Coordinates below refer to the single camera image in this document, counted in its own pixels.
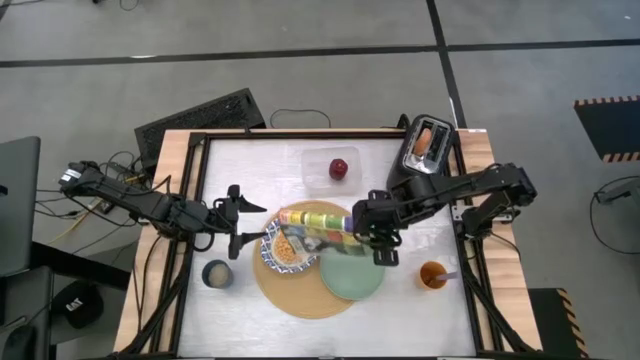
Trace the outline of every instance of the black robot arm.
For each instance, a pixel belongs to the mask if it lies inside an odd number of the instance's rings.
[[[240,186],[229,186],[227,197],[214,201],[213,208],[201,202],[187,200],[184,196],[142,190],[105,176],[95,162],[70,163],[58,183],[66,196],[96,196],[129,211],[138,220],[147,219],[158,233],[170,239],[186,241],[191,234],[229,234],[229,258],[236,259],[242,246],[264,233],[236,233],[238,213],[264,212],[266,209],[248,202],[240,195]]]
[[[430,218],[454,200],[484,194],[489,197],[479,207],[462,214],[470,236],[490,230],[493,218],[505,210],[529,205],[537,192],[525,171],[513,164],[494,164],[455,177],[414,175],[389,191],[374,190],[368,199],[358,201],[353,206],[354,235],[373,248],[377,265],[395,266],[398,254],[394,248],[402,243],[398,230]]]

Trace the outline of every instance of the round woven mat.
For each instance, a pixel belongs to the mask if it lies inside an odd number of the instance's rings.
[[[348,216],[350,213],[338,205],[324,201],[303,201],[285,209]],[[322,281],[317,259],[307,270],[297,274],[280,274],[272,270],[260,257],[260,242],[255,241],[253,272],[264,296],[280,310],[305,319],[321,319],[346,310],[352,300],[335,296]]]

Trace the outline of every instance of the clear plastic container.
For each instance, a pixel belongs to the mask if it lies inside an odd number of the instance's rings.
[[[344,160],[349,167],[341,180],[334,180],[329,176],[329,165],[334,159]],[[311,196],[331,197],[356,193],[362,184],[360,152],[353,146],[303,151],[302,182]]]

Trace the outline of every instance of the black floor stripe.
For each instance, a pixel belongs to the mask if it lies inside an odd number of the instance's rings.
[[[276,59],[314,56],[343,56],[343,55],[380,55],[380,54],[414,54],[434,52],[435,45],[408,46],[370,46],[345,47],[327,49],[304,50],[272,50],[247,51],[227,53],[202,53],[185,55],[149,55],[124,56],[85,59],[53,59],[53,60],[10,60],[0,61],[0,68],[36,67],[36,66],[80,66],[80,65],[114,65],[114,64],[148,64],[185,61],[214,61],[214,60],[245,60],[245,59]]]
[[[2,2],[2,7],[0,7],[0,21],[2,21],[2,18],[4,17],[4,14],[7,12],[7,9],[9,8],[10,4],[11,4],[11,0],[4,0]]]
[[[456,85],[456,78],[453,75],[453,67],[451,66],[451,59],[447,52],[447,43],[444,39],[444,32],[442,30],[440,16],[438,15],[438,9],[436,8],[436,2],[435,0],[426,1],[427,8],[429,9],[429,16],[431,17],[431,26],[433,26],[433,33],[436,37],[436,45],[438,46],[438,55],[440,55],[444,81],[447,85],[447,92],[449,93],[449,98],[453,105],[453,116],[456,119],[458,128],[465,129],[467,127],[467,120],[465,119],[464,111],[462,110],[462,101],[460,100],[458,85]]]
[[[0,18],[6,8],[0,8]],[[398,45],[398,46],[367,46],[326,49],[294,49],[269,50],[226,53],[200,53],[183,55],[149,55],[99,57],[80,59],[43,59],[43,60],[0,60],[0,68],[46,67],[46,66],[82,66],[82,65],[117,65],[117,64],[149,64],[188,61],[216,61],[216,60],[245,60],[245,59],[277,59],[314,56],[343,56],[343,55],[382,55],[382,54],[415,54],[439,52],[470,52],[470,51],[506,51],[506,50],[535,50],[535,49],[574,49],[616,46],[640,46],[640,39],[620,40],[586,40],[559,41],[533,43],[496,43],[496,44],[460,44],[460,45]],[[450,61],[445,59],[443,64],[450,67]]]
[[[499,50],[536,50],[536,49],[577,49],[613,46],[638,46],[640,39],[549,41],[527,43],[461,44],[447,45],[449,52],[463,51],[499,51]]]

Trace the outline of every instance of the red apple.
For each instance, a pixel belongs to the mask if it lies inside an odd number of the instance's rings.
[[[349,170],[349,165],[342,159],[333,159],[331,164],[329,165],[329,176],[333,180],[342,180],[345,175],[347,175],[347,171]]]

